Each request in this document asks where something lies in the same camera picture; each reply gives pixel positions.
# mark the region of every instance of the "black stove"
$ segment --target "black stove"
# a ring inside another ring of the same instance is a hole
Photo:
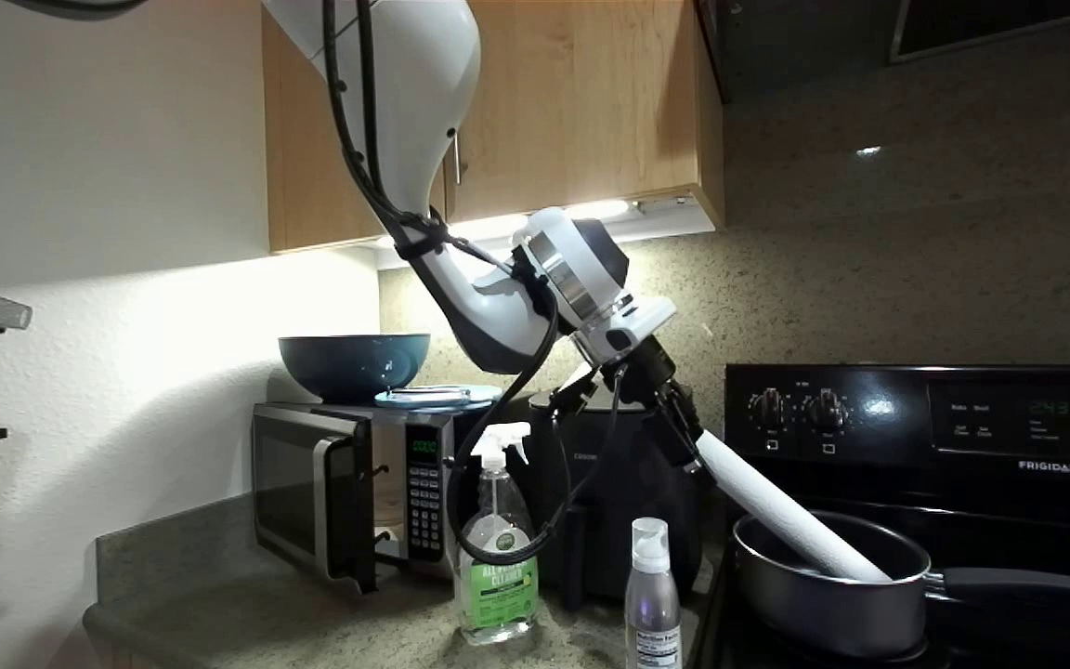
[[[801,505],[1002,579],[928,603],[919,649],[850,660],[764,629],[727,551],[690,665],[1070,665],[1070,369],[727,365],[726,417],[726,443]]]

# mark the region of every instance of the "upper cabinet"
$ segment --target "upper cabinet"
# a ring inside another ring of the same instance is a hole
[[[482,74],[445,159],[445,219],[602,195],[726,214],[716,78],[690,0],[467,0]],[[379,235],[311,63],[263,14],[271,249]]]
[[[721,95],[690,0],[467,0],[482,74],[445,214],[695,195],[726,214]]]

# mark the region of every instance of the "white bottle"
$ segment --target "white bottle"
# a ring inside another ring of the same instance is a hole
[[[632,520],[632,577],[624,583],[624,652],[629,669],[679,669],[679,589],[674,579],[670,525]]]
[[[533,423],[491,423],[471,444],[471,458],[482,460],[482,500],[478,514],[465,525],[465,537],[478,551],[508,555],[533,542],[533,526],[525,526],[525,498],[504,472],[504,448],[519,448],[525,433],[533,433]],[[495,646],[528,636],[534,629],[534,603],[534,557],[517,565],[478,565],[461,551],[458,605],[467,646]]]

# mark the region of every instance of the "countertop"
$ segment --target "countertop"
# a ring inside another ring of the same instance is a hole
[[[379,589],[323,583],[256,546],[248,498],[95,537],[87,629],[172,669],[269,665],[622,665],[622,605],[561,608],[549,593],[528,639],[477,649],[458,633],[452,583],[379,568]],[[685,605],[685,649],[702,593]]]

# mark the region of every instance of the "blue bowl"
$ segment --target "blue bowl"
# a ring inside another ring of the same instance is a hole
[[[323,405],[369,405],[379,389],[409,385],[427,346],[431,333],[279,337],[279,358]]]

